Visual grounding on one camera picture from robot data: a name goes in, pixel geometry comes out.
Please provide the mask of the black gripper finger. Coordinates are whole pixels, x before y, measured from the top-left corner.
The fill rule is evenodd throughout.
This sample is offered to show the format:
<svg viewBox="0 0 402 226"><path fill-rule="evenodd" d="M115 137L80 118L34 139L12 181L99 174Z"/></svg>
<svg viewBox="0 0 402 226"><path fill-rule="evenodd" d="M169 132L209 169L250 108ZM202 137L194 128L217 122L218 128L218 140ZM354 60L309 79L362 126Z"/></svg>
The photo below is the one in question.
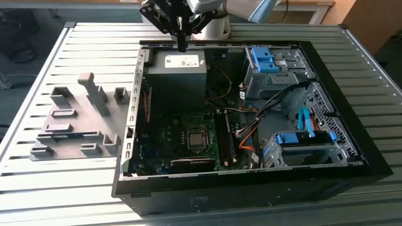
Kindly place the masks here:
<svg viewBox="0 0 402 226"><path fill-rule="evenodd" d="M193 34L202 32L207 24L218 17L218 11L209 11L202 13L193 21L189 16L181 17L181 51L187 50L187 40Z"/></svg>
<svg viewBox="0 0 402 226"><path fill-rule="evenodd" d="M159 8L153 2L142 2L139 12L146 17L146 19L154 24L154 26L157 24L157 12L155 12L157 9ZM178 51L181 52L181 33L163 33L163 34L170 34L173 36L173 39L177 41L178 44Z"/></svg>

